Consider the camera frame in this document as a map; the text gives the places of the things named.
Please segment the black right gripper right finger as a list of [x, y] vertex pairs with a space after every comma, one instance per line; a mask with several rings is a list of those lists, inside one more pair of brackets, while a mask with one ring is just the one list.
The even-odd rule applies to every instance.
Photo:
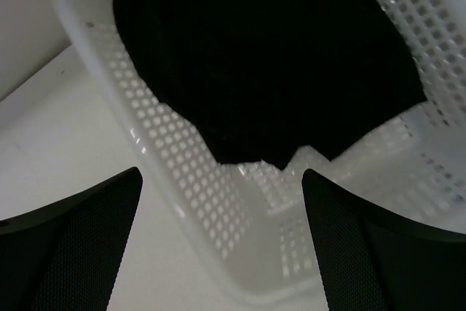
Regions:
[[465, 309], [464, 234], [400, 216], [312, 169], [301, 185], [328, 309]]

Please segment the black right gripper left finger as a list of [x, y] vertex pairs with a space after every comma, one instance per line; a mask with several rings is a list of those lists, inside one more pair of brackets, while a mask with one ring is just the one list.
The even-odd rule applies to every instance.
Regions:
[[106, 310], [142, 186], [133, 167], [1, 220], [1, 309]]

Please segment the black shorts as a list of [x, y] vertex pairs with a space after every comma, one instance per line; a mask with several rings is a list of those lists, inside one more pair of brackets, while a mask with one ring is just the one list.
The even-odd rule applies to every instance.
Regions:
[[333, 160], [426, 101], [411, 51], [376, 0], [113, 0], [156, 98], [222, 164]]

